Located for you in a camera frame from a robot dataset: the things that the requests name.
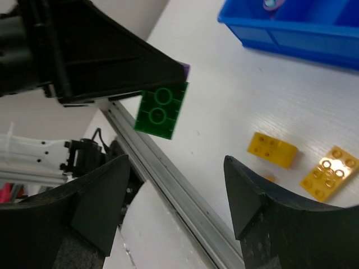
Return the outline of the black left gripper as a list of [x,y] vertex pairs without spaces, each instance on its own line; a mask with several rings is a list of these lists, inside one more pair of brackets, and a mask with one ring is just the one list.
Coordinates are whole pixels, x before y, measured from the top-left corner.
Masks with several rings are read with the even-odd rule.
[[61,89],[54,46],[45,25],[19,8],[1,14],[1,96],[42,88],[47,97]]

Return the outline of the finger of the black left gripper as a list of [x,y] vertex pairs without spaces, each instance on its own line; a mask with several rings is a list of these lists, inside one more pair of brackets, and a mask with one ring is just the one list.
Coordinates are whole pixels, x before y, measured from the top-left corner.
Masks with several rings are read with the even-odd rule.
[[54,88],[62,105],[121,99],[186,83],[184,66],[91,1],[18,1],[26,34],[21,89]]

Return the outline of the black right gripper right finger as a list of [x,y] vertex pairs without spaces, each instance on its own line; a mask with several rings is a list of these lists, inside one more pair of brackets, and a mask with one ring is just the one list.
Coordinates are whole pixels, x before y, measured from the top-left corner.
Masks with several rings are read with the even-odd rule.
[[295,194],[224,158],[235,238],[246,268],[357,268],[358,207]]

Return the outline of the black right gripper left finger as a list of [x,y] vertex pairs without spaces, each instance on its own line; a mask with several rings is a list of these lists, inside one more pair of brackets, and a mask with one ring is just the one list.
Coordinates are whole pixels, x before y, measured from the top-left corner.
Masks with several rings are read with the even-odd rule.
[[50,191],[1,204],[1,267],[102,268],[129,177],[122,155]]

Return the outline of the green lego brick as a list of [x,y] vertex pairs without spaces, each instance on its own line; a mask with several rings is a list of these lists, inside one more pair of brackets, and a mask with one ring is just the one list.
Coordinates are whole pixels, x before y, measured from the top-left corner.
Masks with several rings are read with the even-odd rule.
[[143,91],[134,130],[172,139],[188,83]]

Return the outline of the purple lego brick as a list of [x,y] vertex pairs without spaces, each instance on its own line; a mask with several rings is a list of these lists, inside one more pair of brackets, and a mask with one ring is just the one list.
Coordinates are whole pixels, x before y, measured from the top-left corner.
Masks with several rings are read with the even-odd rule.
[[183,63],[183,62],[180,62],[180,64],[182,65],[182,67],[183,67],[183,69],[184,69],[185,79],[187,80],[187,79],[188,79],[189,72],[190,72],[190,65],[187,64],[187,63]]

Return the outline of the purple flower lego piece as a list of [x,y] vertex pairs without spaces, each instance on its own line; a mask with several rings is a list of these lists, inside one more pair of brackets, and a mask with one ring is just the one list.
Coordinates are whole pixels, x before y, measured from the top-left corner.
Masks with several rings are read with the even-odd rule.
[[286,0],[263,0],[263,8],[269,12],[276,11]]

